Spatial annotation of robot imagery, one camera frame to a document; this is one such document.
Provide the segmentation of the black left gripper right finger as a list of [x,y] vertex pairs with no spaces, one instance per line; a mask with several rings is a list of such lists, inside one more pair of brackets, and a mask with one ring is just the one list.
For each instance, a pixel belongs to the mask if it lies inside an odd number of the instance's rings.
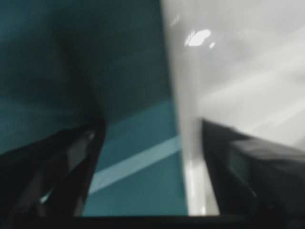
[[305,213],[303,151],[202,120],[203,156],[221,213]]

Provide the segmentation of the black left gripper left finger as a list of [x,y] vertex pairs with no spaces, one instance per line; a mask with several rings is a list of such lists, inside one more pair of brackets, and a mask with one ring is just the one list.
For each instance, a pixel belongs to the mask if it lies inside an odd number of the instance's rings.
[[105,133],[105,121],[96,119],[2,154],[0,215],[28,211],[45,195],[46,215],[80,215]]

